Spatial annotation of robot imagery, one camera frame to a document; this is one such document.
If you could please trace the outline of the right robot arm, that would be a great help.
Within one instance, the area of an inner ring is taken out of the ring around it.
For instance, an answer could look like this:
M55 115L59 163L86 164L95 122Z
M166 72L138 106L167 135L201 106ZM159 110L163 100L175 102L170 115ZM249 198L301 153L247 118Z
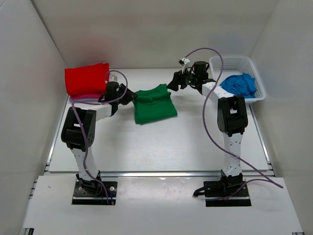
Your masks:
M217 82L209 78L207 70L209 64L205 61L196 61L188 67L190 60L179 60L181 70L174 73L167 88L177 92L186 87L197 90L201 95L210 99L217 107L217 126L223 134L225 153L222 175L225 177L239 177L242 175L240 166L241 142L243 133L248 125L245 98L233 95Z

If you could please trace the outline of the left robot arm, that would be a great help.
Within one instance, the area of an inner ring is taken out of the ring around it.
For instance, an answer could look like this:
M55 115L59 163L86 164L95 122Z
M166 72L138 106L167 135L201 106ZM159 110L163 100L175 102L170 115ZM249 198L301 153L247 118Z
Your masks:
M61 140L75 157L79 169L77 180L92 195L97 195L102 190L101 174L92 154L96 122L112 117L119 105L127 105L135 98L137 94L127 86L111 81L103 94L71 101Z

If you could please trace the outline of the green t-shirt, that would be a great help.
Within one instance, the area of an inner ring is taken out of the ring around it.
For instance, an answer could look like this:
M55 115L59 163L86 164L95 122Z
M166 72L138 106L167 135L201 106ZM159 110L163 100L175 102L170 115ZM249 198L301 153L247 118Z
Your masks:
M178 115L166 84L160 84L151 90L139 90L135 93L137 98L133 100L133 104L136 124L143 125Z

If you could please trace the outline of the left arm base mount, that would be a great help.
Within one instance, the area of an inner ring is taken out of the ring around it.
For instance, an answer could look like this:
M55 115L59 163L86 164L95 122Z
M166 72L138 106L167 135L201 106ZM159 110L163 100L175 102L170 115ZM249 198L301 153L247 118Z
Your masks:
M79 180L76 180L71 203L73 205L115 206L118 182L103 181L102 183L107 194L101 184L92 183L91 186L84 186Z

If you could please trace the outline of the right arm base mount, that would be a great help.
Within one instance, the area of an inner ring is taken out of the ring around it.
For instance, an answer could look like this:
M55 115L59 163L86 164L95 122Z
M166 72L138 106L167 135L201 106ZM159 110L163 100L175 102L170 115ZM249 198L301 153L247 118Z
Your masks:
M205 197L206 207L250 207L250 195L243 175L226 176L221 173L217 181L204 181L193 197Z

